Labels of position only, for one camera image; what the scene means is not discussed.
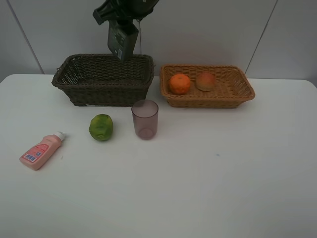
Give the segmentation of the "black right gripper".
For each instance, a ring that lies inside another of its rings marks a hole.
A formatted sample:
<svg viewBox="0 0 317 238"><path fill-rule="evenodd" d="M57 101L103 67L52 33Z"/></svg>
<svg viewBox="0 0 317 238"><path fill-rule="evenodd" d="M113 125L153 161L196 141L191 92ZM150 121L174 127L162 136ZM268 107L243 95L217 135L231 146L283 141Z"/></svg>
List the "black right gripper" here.
<svg viewBox="0 0 317 238"><path fill-rule="evenodd" d="M96 22L142 20L154 10L158 0L106 0L93 12Z"/></svg>

